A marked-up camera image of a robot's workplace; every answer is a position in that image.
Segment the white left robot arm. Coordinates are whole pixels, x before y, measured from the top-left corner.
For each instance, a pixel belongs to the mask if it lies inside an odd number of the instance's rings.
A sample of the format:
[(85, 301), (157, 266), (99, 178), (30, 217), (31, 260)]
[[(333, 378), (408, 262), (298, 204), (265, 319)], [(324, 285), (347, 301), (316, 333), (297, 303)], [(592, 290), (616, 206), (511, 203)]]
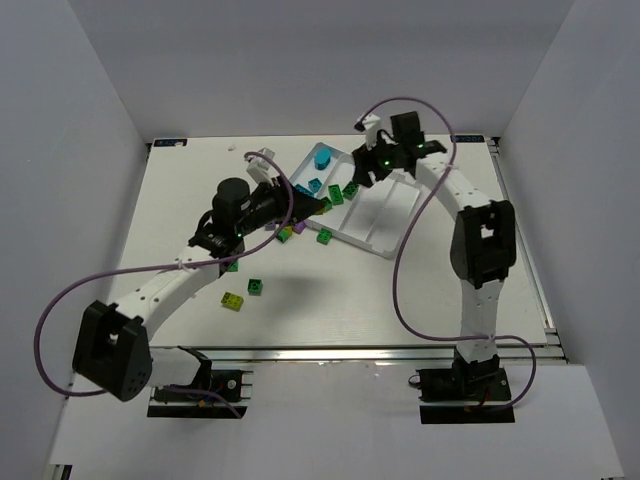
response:
[(219, 280), (244, 252), (247, 235), (269, 223), (288, 226), (323, 208), (278, 176), (251, 190), (240, 178), (219, 183), (212, 207), (174, 262), (110, 304), (84, 311), (72, 359), (75, 373), (126, 402), (145, 387), (174, 387), (192, 394), (211, 388), (212, 362), (195, 349), (153, 350), (161, 325), (205, 286)]

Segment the small blue lego brick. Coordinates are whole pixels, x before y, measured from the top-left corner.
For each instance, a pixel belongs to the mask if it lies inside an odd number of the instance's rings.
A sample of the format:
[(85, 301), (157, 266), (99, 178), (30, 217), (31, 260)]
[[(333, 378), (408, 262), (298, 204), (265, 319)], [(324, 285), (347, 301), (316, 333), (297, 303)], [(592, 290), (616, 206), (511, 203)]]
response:
[(308, 187), (313, 194), (316, 194), (321, 189), (322, 182), (318, 178), (313, 178), (308, 181)]

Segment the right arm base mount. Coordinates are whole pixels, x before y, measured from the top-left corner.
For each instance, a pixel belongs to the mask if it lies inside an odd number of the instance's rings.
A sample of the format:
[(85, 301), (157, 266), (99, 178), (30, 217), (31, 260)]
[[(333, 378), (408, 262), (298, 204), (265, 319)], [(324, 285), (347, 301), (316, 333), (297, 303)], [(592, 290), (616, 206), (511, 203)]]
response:
[(454, 354), (448, 368), (425, 368), (409, 377), (419, 392), (423, 425), (512, 424), (515, 414), (506, 371), (495, 355), (483, 361), (465, 361)]

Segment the green lego plate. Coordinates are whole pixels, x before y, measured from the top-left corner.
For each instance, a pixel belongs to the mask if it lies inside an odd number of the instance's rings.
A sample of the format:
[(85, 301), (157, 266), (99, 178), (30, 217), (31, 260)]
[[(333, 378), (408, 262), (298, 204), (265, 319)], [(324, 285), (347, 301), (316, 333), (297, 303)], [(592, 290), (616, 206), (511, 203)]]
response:
[(344, 197), (342, 194), (342, 190), (339, 185), (332, 184), (328, 186), (328, 195), (331, 200), (331, 203), (334, 206), (342, 205), (344, 203)]

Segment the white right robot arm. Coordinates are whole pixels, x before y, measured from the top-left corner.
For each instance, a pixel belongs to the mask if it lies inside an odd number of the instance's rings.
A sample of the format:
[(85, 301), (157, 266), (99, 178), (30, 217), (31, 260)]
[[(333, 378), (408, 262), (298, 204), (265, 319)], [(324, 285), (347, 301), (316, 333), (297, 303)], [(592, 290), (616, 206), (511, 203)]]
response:
[(496, 346), (498, 300), (516, 261), (515, 211), (507, 200), (494, 200), (474, 187), (438, 141), (428, 141), (415, 111), (391, 117), (387, 134), (381, 119), (366, 114), (355, 124), (365, 135), (352, 152), (352, 182), (371, 188), (401, 170), (429, 191), (454, 220), (450, 263), (461, 283), (460, 334), (454, 350), (456, 368), (476, 376), (499, 368)]

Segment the blue long lego brick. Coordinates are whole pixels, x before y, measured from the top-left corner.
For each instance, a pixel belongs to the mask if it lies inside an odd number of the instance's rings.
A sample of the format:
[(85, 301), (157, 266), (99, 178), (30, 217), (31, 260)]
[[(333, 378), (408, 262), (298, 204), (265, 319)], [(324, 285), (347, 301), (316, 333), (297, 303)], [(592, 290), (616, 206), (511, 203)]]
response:
[(331, 163), (331, 151), (328, 148), (319, 149), (314, 155), (314, 167), (318, 171), (328, 168)]

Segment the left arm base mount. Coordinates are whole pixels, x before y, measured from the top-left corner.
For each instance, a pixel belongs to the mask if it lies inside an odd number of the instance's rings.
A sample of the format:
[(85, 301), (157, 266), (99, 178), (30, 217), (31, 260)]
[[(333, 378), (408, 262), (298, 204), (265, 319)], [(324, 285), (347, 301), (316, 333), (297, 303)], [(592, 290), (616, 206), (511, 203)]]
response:
[(149, 418), (239, 420), (246, 414), (253, 371), (218, 364), (194, 349), (154, 348), (151, 359)]

